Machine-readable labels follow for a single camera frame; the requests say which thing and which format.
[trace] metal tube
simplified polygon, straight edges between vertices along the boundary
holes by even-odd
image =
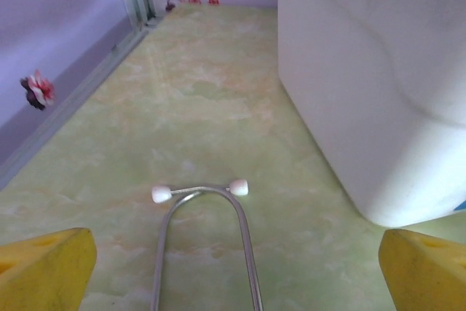
[[[246,258],[246,267],[248,268],[248,277],[250,285],[250,293],[253,298],[253,307],[254,311],[263,311],[262,300],[261,300],[261,291],[259,289],[256,263],[254,262],[253,254],[253,245],[250,241],[248,221],[244,210],[241,207],[241,204],[237,201],[233,194],[231,194],[228,189],[224,189],[216,186],[196,186],[189,189],[177,189],[171,191],[172,195],[180,194],[182,197],[178,198],[165,214],[162,221],[162,228],[159,235],[159,241],[157,243],[157,253],[155,261],[155,272],[154,272],[154,287],[152,288],[152,298],[151,298],[151,311],[159,311],[159,302],[160,302],[160,286],[162,282],[162,268],[163,268],[163,256],[165,252],[165,241],[167,239],[167,230],[170,219],[175,213],[175,211],[181,207],[183,204],[192,200],[193,198],[199,196],[203,192],[213,192],[221,195],[223,198],[227,199],[236,210],[238,219],[240,221],[240,230],[242,237],[242,244],[244,247],[245,258]]]

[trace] marble tile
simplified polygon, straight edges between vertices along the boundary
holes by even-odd
[[[265,310],[393,311],[384,229],[349,202],[277,76],[277,13],[177,8],[1,193],[0,243],[71,227],[98,245],[82,311],[148,310],[155,184],[246,178]],[[465,242],[465,215],[410,229]],[[161,310],[252,310],[236,214],[206,194],[170,226]]]

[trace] white ear tip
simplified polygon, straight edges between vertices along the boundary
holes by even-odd
[[[235,196],[245,196],[249,193],[248,182],[244,179],[230,183],[230,192]]]
[[[152,200],[155,203],[162,203],[172,197],[172,192],[168,186],[155,186],[152,188]]]

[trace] white plastic container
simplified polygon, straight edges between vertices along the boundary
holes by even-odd
[[[466,209],[466,0],[278,0],[280,78],[370,221]]]

